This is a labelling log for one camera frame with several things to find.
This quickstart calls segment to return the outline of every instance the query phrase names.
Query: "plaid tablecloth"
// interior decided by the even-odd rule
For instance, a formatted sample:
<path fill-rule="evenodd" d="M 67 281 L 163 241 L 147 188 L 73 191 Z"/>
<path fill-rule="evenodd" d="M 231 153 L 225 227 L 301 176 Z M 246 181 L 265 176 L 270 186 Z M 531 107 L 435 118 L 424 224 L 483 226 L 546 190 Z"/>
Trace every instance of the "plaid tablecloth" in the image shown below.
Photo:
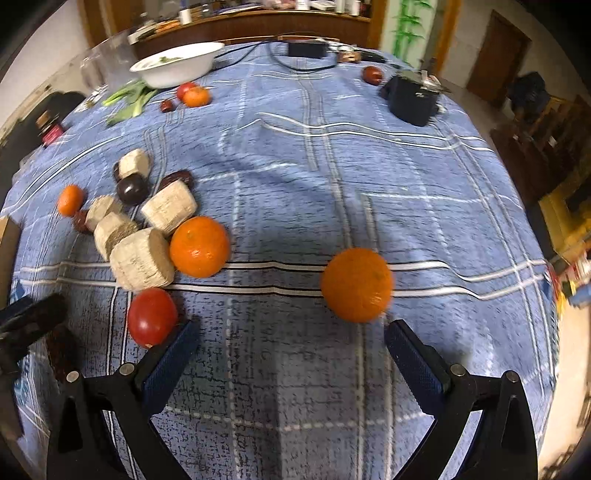
<path fill-rule="evenodd" d="M 88 203 L 113 194 L 113 163 L 138 147 L 153 159 L 154 188 L 168 173 L 193 172 L 199 213 L 227 227 L 232 256 L 215 276 L 177 274 L 169 289 L 181 312 L 200 316 L 202 341 L 153 420 L 192 478 L 390 479 L 417 446 L 432 419 L 392 364 L 383 319 L 344 322 L 320 293 L 323 268 L 351 246 L 384 256 L 395 274 L 389 314 L 446 360 L 520 374 L 541 442 L 557 332 L 519 197 L 461 108 L 441 96 L 443 112 L 426 127 L 406 124 L 361 81 L 362 66 L 295 73 L 260 46 L 199 79 L 208 106 L 163 114 L 158 101 L 172 96 L 163 92 L 111 128 L 105 119 L 122 105 L 73 113 L 8 195 L 2 214 L 22 228 L 15 281 L 35 298 L 67 296 L 82 372 L 104 375 L 144 353 L 125 328 L 132 295 L 56 199 L 70 183 Z M 127 213 L 143 223 L 138 208 Z M 33 346 L 17 385 L 20 444 L 40 472 L 58 392 L 46 355 Z M 116 418 L 108 423 L 129 474 L 142 478 Z"/>

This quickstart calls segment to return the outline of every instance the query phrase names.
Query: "black cable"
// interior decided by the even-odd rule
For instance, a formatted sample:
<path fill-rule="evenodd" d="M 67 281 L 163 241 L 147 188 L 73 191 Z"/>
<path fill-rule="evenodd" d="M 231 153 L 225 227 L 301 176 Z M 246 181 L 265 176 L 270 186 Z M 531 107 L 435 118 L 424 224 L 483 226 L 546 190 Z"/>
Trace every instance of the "black cable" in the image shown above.
<path fill-rule="evenodd" d="M 226 65 L 220 65 L 217 68 L 211 69 L 211 72 L 216 72 L 218 70 L 222 70 L 222 69 L 225 69 L 227 67 L 232 67 L 232 66 L 240 63 L 242 60 L 244 60 L 246 57 L 248 57 L 255 48 L 257 48 L 259 45 L 263 45 L 263 43 L 266 43 L 267 46 L 268 46 L 268 44 L 269 43 L 272 43 L 272 42 L 277 42 L 277 41 L 281 42 L 282 40 L 279 40 L 280 37 L 286 37 L 288 35 L 310 35 L 310 34 L 311 35 L 317 35 L 315 32 L 311 32 L 311 31 L 295 31 L 295 32 L 282 33 L 281 35 L 273 35 L 272 37 L 267 37 L 266 39 L 261 40 L 260 42 L 257 42 L 255 45 L 245 45 L 243 47 L 238 47 L 238 48 L 234 48 L 232 50 L 225 51 L 223 53 L 220 53 L 219 55 L 216 55 L 215 58 L 218 59 L 219 57 L 223 57 L 223 56 L 228 55 L 230 53 L 234 53 L 235 51 L 244 50 L 246 48 L 249 48 L 249 50 L 242 57 L 240 57 L 239 59 L 237 59 L 233 63 L 228 63 Z M 337 63 L 335 63 L 334 65 L 327 66 L 327 67 L 319 67 L 317 69 L 298 69 L 296 67 L 291 67 L 291 66 L 289 66 L 289 65 L 281 62 L 281 60 L 279 60 L 276 57 L 276 55 L 271 51 L 270 47 L 268 47 L 268 48 L 269 48 L 269 53 L 271 54 L 271 57 L 279 65 L 282 65 L 285 68 L 288 68 L 290 70 L 294 70 L 296 72 L 319 72 L 321 70 L 331 69 L 331 68 L 333 68 L 333 67 L 335 67 L 337 65 Z"/>
<path fill-rule="evenodd" d="M 298 68 L 298 67 L 292 67 L 291 65 L 288 65 L 287 63 L 283 63 L 283 62 L 282 62 L 282 61 L 281 61 L 281 60 L 280 60 L 280 59 L 277 57 L 277 55 L 275 55 L 275 53 L 274 53 L 274 52 L 273 52 L 273 50 L 271 49 L 271 43 L 274 43 L 274 42 L 276 42 L 276 41 L 279 41 L 279 40 L 273 40 L 273 41 L 267 42 L 267 50 L 269 51 L 269 56 L 270 56 L 270 57 L 271 57 L 273 60 L 275 60 L 275 62 L 276 62 L 277 64 L 281 65 L 282 67 L 285 67 L 286 69 L 293 70 L 294 72 L 308 72 L 308 73 L 310 73 L 310 72 L 321 72 L 322 70 L 333 69 L 334 67 L 336 67 L 336 66 L 339 64 L 339 62 L 338 62 L 338 61 L 335 61 L 334 63 L 332 63 L 332 64 L 330 64 L 330 65 L 325 65 L 325 66 L 323 66 L 323 67 L 316 67 L 316 68 L 313 68 L 313 69 L 301 69 L 301 68 Z"/>
<path fill-rule="evenodd" d="M 275 38 L 275 37 L 270 37 L 269 39 L 261 40 L 260 42 L 257 42 L 255 45 L 247 45 L 245 47 L 234 48 L 233 50 L 229 50 L 229 51 L 225 51 L 223 53 L 220 53 L 219 55 L 217 55 L 215 57 L 216 59 L 218 59 L 219 57 L 223 57 L 224 55 L 227 55 L 229 53 L 234 53 L 235 51 L 244 50 L 245 48 L 249 48 L 249 50 L 242 57 L 237 59 L 237 61 L 235 61 L 233 63 L 228 63 L 227 65 L 220 65 L 219 67 L 217 67 L 215 69 L 211 69 L 211 71 L 216 72 L 218 70 L 222 70 L 227 67 L 231 67 L 233 65 L 236 65 L 237 63 L 240 63 L 242 60 L 244 60 L 246 57 L 248 57 L 255 48 L 257 48 L 259 45 L 262 45 L 265 42 L 271 41 L 273 38 Z"/>

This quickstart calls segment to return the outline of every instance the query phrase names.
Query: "black power adapter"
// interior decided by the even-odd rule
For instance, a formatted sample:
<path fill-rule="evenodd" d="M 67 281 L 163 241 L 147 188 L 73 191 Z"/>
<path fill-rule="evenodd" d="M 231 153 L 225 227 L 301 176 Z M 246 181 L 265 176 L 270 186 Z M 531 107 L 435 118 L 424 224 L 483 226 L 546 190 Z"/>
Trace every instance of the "black power adapter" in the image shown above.
<path fill-rule="evenodd" d="M 322 59 L 326 57 L 328 43 L 322 40 L 288 40 L 287 56 Z"/>

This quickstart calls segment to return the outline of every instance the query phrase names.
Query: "red date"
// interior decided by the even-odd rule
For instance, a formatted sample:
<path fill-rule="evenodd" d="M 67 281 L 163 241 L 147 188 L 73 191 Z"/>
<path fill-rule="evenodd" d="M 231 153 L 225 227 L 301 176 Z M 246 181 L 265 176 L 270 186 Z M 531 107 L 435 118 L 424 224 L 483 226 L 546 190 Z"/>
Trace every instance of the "red date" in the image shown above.
<path fill-rule="evenodd" d="M 121 176 L 119 175 L 119 162 L 115 162 L 113 165 L 113 178 L 115 179 L 115 183 L 118 183 L 121 180 Z"/>
<path fill-rule="evenodd" d="M 361 78 L 364 82 L 369 83 L 370 85 L 379 85 L 384 78 L 384 74 L 379 68 L 369 66 L 363 69 Z"/>
<path fill-rule="evenodd" d="M 174 112 L 175 109 L 176 107 L 172 100 L 162 100 L 162 102 L 160 102 L 160 111 L 162 113 Z"/>
<path fill-rule="evenodd" d="M 72 217 L 72 226 L 76 232 L 90 233 L 90 230 L 86 227 L 86 215 L 88 210 L 78 210 Z"/>
<path fill-rule="evenodd" d="M 172 182 L 181 180 L 191 190 L 193 188 L 193 175 L 188 170 L 179 170 L 170 175 L 166 175 L 158 185 L 158 191 L 170 185 Z"/>

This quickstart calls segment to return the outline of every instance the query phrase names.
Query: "chair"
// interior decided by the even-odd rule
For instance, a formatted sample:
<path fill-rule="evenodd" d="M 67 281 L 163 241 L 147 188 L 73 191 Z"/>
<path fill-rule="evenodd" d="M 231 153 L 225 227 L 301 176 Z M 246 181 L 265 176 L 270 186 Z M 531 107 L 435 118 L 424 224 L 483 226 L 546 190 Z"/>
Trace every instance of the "chair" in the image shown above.
<path fill-rule="evenodd" d="M 84 98 L 80 92 L 53 92 L 14 125 L 0 146 L 0 205 L 4 204 L 12 187 L 12 176 L 20 169 L 21 160 L 41 146 L 39 129 L 35 123 L 37 119 L 48 110 L 62 121 Z"/>

